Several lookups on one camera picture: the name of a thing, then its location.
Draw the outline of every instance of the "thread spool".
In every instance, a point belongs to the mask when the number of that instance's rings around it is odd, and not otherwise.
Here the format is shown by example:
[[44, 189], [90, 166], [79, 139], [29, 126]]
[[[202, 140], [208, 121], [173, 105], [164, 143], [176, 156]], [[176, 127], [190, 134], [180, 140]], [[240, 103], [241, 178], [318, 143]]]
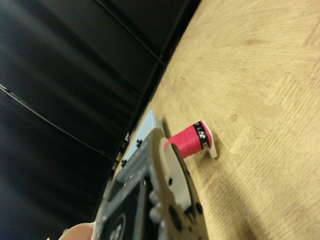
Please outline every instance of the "thread spool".
[[170, 137], [167, 145], [169, 143], [177, 146], [184, 159], [206, 148], [212, 158], [217, 156], [212, 133], [203, 120]]

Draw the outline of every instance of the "light blue part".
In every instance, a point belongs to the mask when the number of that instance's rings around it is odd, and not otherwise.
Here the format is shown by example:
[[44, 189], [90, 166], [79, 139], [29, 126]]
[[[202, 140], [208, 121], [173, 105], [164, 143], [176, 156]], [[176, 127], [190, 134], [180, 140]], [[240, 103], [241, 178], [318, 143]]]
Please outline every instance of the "light blue part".
[[163, 132], [165, 132], [164, 130], [164, 126], [162, 125], [162, 123], [155, 117], [155, 113], [154, 110], [151, 108], [148, 112], [148, 114], [145, 116], [145, 119], [141, 125], [141, 127], [139, 128], [134, 140], [132, 141], [132, 144], [127, 152], [127, 154], [125, 155], [125, 157], [123, 158], [124, 160], [129, 160], [131, 158], [131, 156], [135, 153], [135, 151], [138, 149], [137, 147], [137, 140], [142, 140], [144, 141], [145, 138], [149, 135], [149, 133], [154, 129], [154, 128], [159, 128], [161, 129]]

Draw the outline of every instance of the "black screw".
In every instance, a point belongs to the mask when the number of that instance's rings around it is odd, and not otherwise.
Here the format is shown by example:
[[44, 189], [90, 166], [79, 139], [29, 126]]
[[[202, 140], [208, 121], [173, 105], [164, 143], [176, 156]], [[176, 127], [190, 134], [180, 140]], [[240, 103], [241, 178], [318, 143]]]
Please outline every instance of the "black screw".
[[127, 160], [124, 160], [123, 163], [121, 164], [121, 167], [124, 167], [127, 164]]
[[203, 214], [204, 213], [204, 210], [202, 209], [202, 206], [201, 206], [201, 204], [199, 202], [197, 202], [195, 204], [195, 206], [196, 206], [196, 209], [198, 210], [199, 214]]
[[137, 140], [136, 142], [138, 143], [138, 144], [136, 145], [136, 147], [139, 148], [140, 145], [142, 144], [142, 140]]

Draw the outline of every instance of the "black backdrop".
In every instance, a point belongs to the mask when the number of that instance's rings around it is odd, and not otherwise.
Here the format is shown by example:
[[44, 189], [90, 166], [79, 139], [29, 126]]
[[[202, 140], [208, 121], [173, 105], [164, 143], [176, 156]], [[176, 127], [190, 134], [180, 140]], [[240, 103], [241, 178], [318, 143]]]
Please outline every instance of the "black backdrop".
[[38, 114], [0, 91], [0, 239], [55, 240], [93, 221], [110, 159], [198, 2], [0, 2], [0, 85]]

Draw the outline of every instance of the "wooden surface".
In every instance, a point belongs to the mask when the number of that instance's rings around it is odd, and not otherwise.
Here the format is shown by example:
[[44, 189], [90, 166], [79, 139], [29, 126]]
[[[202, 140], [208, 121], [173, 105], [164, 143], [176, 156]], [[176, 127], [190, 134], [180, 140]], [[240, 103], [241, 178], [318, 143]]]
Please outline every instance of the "wooden surface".
[[211, 240], [320, 239], [319, 0], [203, 0], [148, 108], [213, 131], [185, 159]]

